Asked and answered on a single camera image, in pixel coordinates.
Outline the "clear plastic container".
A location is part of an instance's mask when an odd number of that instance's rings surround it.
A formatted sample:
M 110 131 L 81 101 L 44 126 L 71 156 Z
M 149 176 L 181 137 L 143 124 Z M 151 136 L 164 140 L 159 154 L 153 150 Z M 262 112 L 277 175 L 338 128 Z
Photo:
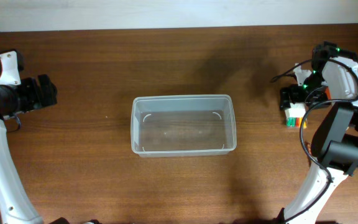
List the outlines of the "clear plastic container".
M 143 96 L 133 101 L 131 148 L 140 157 L 217 156 L 236 147 L 229 95 Z

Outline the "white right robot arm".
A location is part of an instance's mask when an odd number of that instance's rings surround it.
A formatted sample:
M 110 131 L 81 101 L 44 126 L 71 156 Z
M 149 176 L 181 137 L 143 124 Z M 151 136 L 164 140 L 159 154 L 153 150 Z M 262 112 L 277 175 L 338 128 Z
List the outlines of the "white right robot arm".
M 332 42 L 313 48 L 311 70 L 298 63 L 271 79 L 280 89 L 286 125 L 298 128 L 310 169 L 295 199 L 274 223 L 316 223 L 338 185 L 358 169 L 358 56 Z

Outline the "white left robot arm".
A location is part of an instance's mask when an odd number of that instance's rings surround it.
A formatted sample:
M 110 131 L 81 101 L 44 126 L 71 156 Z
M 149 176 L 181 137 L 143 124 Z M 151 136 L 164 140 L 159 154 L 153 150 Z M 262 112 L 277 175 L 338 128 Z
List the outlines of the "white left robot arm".
M 0 85 L 0 223 L 43 223 L 12 161 L 5 120 L 57 104 L 57 88 L 48 75 Z

